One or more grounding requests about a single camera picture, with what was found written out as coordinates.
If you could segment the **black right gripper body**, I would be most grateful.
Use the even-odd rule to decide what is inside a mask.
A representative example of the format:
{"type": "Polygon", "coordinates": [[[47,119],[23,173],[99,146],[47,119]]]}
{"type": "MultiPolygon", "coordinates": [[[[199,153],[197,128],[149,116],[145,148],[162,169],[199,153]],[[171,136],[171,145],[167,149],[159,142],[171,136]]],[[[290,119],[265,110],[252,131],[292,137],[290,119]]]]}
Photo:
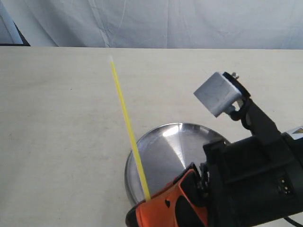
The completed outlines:
{"type": "Polygon", "coordinates": [[[283,133],[262,144],[255,136],[205,144],[209,225],[252,227],[303,210],[303,141],[283,133]]]}

